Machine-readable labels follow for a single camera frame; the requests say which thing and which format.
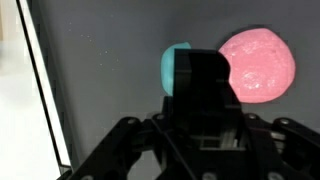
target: dark gray backdrop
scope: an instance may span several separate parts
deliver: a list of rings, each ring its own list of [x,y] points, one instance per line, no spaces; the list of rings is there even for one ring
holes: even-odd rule
[[[264,25],[296,59],[287,93],[265,104],[244,104],[267,121],[293,118],[319,131],[320,1],[310,0],[39,0],[41,17],[66,104],[79,166],[123,116],[159,111],[165,92],[160,60],[170,45],[216,49],[235,31]],[[151,154],[131,179],[158,172]]]

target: pink playdough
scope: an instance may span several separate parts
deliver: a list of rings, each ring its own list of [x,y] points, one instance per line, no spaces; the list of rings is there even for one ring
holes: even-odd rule
[[[231,66],[229,82],[241,102],[262,103],[289,88],[295,62],[286,45],[268,29],[239,33],[220,49]]]

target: teal playdough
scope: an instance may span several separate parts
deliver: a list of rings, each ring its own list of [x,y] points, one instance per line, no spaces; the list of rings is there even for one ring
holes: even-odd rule
[[[161,82],[163,89],[169,96],[173,95],[173,69],[174,69],[174,50],[191,49],[187,42],[170,46],[162,55],[161,59]]]

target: white floor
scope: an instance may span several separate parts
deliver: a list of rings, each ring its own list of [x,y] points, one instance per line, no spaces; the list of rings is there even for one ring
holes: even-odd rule
[[[55,180],[60,173],[16,1],[0,0],[0,15],[0,179]]]

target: screw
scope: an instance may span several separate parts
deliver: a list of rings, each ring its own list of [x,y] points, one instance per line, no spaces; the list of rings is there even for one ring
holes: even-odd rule
[[[133,123],[135,123],[136,122],[136,119],[130,119],[129,121],[128,121],[128,124],[133,124]]]
[[[284,178],[277,172],[269,172],[268,180],[284,180]]]
[[[288,119],[281,119],[280,122],[282,124],[289,124],[289,120]]]
[[[214,173],[206,172],[202,175],[202,180],[217,180],[217,176]]]
[[[93,179],[92,176],[87,175],[87,176],[83,176],[83,177],[81,178],[81,180],[94,180],[94,179]]]
[[[255,115],[255,114],[249,114],[249,118],[250,118],[250,119],[257,119],[257,115]]]
[[[157,116],[157,119],[158,119],[158,120],[164,119],[164,115],[163,115],[163,114],[159,114],[159,115]]]

